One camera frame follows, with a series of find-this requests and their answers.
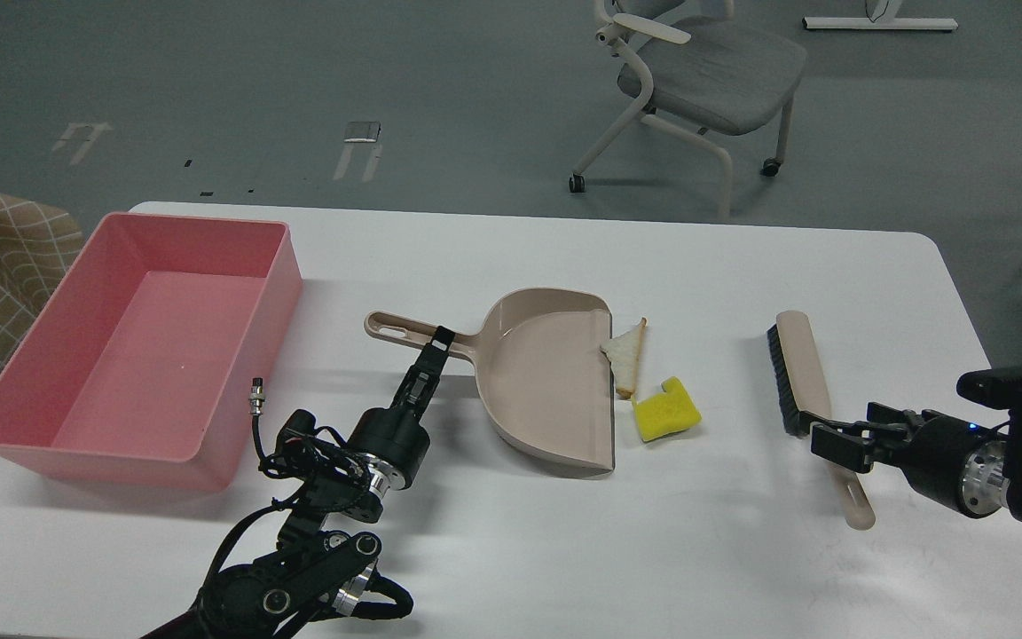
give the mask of white desk base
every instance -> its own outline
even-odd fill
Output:
[[[648,316],[638,397],[676,375],[704,414],[645,445],[619,402],[616,470],[556,476],[499,440],[470,367],[450,361],[423,418],[431,448],[420,473],[370,527],[384,542],[382,574],[413,592],[413,614],[312,624],[300,639],[1022,636],[1022,524],[1005,512],[971,521],[878,467],[864,477],[878,522],[857,533],[823,462],[780,421],[763,335],[777,313],[798,308],[838,418],[879,400],[998,423],[955,394],[962,372],[988,363],[929,239],[252,206],[138,211],[291,226],[305,288],[267,383],[268,447],[294,408],[349,433],[393,397],[415,352],[368,338],[368,312],[470,332],[523,286],[602,295],[616,333]],[[231,526],[294,488],[244,455],[215,495],[49,481],[0,460],[0,635],[141,636],[181,613]],[[271,551],[280,524],[261,521],[229,562]],[[340,516],[327,526],[360,530]]]
[[[854,31],[957,31],[953,17],[893,17],[870,21],[868,17],[803,17],[808,31],[846,29]]]

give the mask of gray chair seat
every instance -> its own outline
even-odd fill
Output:
[[[784,37],[733,21],[691,16],[673,24],[692,34],[686,44],[650,40],[638,54],[653,73],[650,105],[728,135],[766,125],[790,100],[806,62],[806,49]],[[629,64],[617,86],[641,93]]]

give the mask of brush handle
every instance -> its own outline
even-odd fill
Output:
[[[823,373],[823,362],[819,359],[815,333],[810,331],[810,319],[799,311],[784,311],[776,316],[776,328],[779,331],[779,344],[783,346],[783,363],[787,367],[795,405],[799,410],[810,410],[811,413],[829,419],[831,393],[827,390],[827,377]],[[843,468],[834,461],[824,462],[843,507],[847,526],[854,530],[873,528],[877,517],[858,475],[854,470]]]

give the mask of hand brush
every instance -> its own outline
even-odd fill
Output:
[[[806,437],[808,429],[799,425],[800,410],[810,410],[820,417],[831,417],[831,394],[823,363],[810,331],[810,320],[798,311],[784,311],[776,316],[776,324],[768,331],[771,364],[776,368],[779,386],[779,408],[783,412],[783,429],[790,436]],[[867,499],[863,483],[854,470],[824,460],[831,482],[843,506],[846,522],[855,530],[869,530],[875,514]]]

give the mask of pink plastic bin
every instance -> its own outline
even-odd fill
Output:
[[[225,488],[300,290],[286,224],[105,216],[0,375],[0,456]]]

